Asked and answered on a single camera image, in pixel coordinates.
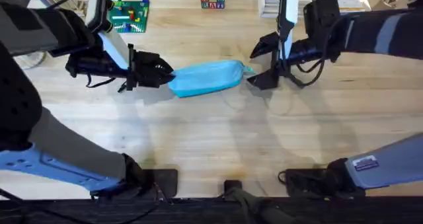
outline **light wood tabletop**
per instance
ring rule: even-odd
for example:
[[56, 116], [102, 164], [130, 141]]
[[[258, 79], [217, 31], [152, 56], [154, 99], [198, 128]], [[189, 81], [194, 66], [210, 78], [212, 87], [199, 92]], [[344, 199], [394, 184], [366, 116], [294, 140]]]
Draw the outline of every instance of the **light wood tabletop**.
[[[275, 31], [275, 20], [258, 17], [257, 0], [227, 0], [226, 7], [151, 0], [147, 32], [122, 38], [137, 50], [161, 54], [175, 69], [218, 59], [239, 59], [259, 72], [269, 68], [269, 56], [249, 56], [261, 36]], [[299, 22], [294, 39], [305, 37]], [[66, 61], [48, 58], [26, 71], [44, 106], [69, 128], [129, 154], [143, 168], [177, 168], [179, 197], [217, 196], [226, 179], [242, 180], [257, 196], [286, 196], [277, 179], [281, 170], [325, 167], [423, 128], [423, 62], [413, 59], [342, 54], [306, 89], [281, 79], [277, 89], [259, 91], [243, 81], [192, 98], [177, 98], [167, 86], [118, 94], [123, 81], [87, 89], [85, 76], [69, 76]], [[88, 198], [81, 187], [7, 171], [1, 171], [0, 187], [22, 198]], [[422, 195], [423, 184], [369, 194]]]

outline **blue plastic bag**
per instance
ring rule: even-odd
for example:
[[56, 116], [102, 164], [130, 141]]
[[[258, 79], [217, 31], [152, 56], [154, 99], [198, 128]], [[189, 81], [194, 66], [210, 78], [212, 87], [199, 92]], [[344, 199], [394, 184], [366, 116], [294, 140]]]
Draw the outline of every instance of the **blue plastic bag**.
[[250, 71], [239, 60], [200, 63], [173, 71], [168, 86], [180, 98], [211, 93], [237, 86], [244, 70]]

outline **black bracket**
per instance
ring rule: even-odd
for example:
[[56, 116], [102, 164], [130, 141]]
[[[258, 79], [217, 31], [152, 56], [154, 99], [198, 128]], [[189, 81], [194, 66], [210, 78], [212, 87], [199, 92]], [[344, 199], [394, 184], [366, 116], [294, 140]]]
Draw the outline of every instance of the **black bracket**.
[[345, 167], [346, 159], [339, 159], [327, 168], [287, 169], [279, 179], [286, 185], [290, 197], [309, 199], [356, 199], [365, 196]]

